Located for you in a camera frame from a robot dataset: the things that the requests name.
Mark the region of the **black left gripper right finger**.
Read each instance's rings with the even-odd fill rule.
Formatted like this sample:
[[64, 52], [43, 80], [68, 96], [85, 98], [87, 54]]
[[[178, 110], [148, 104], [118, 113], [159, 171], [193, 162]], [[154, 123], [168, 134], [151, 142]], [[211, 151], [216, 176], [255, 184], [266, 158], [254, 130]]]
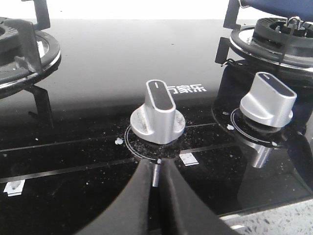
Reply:
[[162, 160], [158, 187], [164, 235], [237, 234], [195, 194], [173, 160]]

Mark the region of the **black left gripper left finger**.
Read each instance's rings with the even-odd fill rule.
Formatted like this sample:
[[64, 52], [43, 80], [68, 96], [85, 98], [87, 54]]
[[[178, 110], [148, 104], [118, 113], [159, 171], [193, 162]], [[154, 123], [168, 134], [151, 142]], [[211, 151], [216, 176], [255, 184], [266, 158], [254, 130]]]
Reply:
[[152, 165], [141, 160], [119, 196], [79, 235], [146, 235]]

